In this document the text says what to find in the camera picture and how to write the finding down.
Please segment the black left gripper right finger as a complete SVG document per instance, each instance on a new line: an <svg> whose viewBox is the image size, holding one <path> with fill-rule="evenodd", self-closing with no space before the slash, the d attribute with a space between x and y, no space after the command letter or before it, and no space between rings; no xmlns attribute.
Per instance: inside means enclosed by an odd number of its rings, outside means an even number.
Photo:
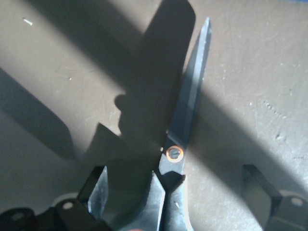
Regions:
<svg viewBox="0 0 308 231"><path fill-rule="evenodd" d="M256 166L243 165L242 198L262 230L266 230L282 195Z"/></svg>

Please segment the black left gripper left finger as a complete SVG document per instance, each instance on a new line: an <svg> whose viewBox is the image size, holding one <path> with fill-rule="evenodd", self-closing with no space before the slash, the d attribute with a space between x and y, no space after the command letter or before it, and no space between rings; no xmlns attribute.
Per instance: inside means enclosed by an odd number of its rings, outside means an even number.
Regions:
<svg viewBox="0 0 308 231"><path fill-rule="evenodd" d="M77 199L96 219L102 220L108 200L107 166L96 166L79 191Z"/></svg>

